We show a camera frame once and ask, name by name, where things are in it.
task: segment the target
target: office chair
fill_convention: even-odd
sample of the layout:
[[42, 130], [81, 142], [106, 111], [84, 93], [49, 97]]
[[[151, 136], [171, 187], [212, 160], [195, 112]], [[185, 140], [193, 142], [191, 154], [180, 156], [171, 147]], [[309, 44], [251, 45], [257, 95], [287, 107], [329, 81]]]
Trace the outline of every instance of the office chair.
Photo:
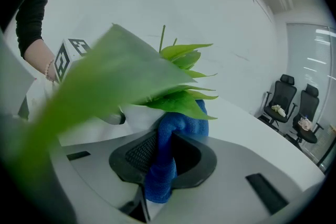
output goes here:
[[[270, 127], [275, 129], [276, 131], [278, 131], [279, 129], [273, 126], [274, 121], [277, 123], [278, 127], [279, 127], [278, 121], [286, 123], [292, 116], [295, 107], [298, 106], [295, 103], [293, 103], [292, 110], [288, 116], [290, 103], [292, 102], [297, 92], [297, 89], [293, 86], [294, 83], [295, 81], [293, 77], [283, 74], [280, 80], [276, 81], [275, 83], [274, 95], [272, 100], [268, 103], [268, 105], [267, 102], [271, 92], [267, 92], [266, 102], [264, 105], [264, 112], [271, 117], [271, 120], [268, 125], [270, 125]], [[278, 112], [272, 109], [272, 106], [277, 104], [280, 105], [281, 108], [285, 111], [286, 114], [285, 117], [281, 116]]]
[[300, 119], [305, 118], [305, 117], [307, 117], [307, 119], [310, 120], [311, 122], [313, 121], [316, 109], [320, 102], [318, 96], [319, 96], [319, 90], [309, 84], [307, 84], [307, 87], [305, 90], [301, 91], [301, 101], [300, 101], [299, 113], [293, 118], [293, 129], [297, 131], [296, 135], [298, 136], [298, 138], [296, 140], [289, 138], [289, 141], [301, 151], [302, 149], [299, 143], [301, 143], [302, 140], [305, 140], [308, 143], [315, 144], [317, 143], [317, 137], [315, 136], [316, 132], [318, 131], [319, 128], [324, 130], [324, 128], [319, 123], [316, 123], [317, 127], [315, 128], [314, 131], [311, 131], [311, 130], [305, 131], [298, 124]]

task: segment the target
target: blue cloth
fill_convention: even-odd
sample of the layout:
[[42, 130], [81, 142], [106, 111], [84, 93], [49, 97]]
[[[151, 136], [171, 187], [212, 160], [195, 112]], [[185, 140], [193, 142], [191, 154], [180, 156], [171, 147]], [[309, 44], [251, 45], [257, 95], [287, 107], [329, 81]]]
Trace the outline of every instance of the blue cloth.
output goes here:
[[[203, 100], [196, 101], [204, 113], [206, 112]], [[172, 156], [172, 132], [179, 130], [189, 133], [208, 136], [209, 124], [207, 120], [196, 120], [180, 113], [167, 113], [160, 122], [157, 132], [157, 157], [145, 179], [145, 198], [158, 204], [164, 204], [171, 195], [171, 182], [177, 176], [175, 160]]]

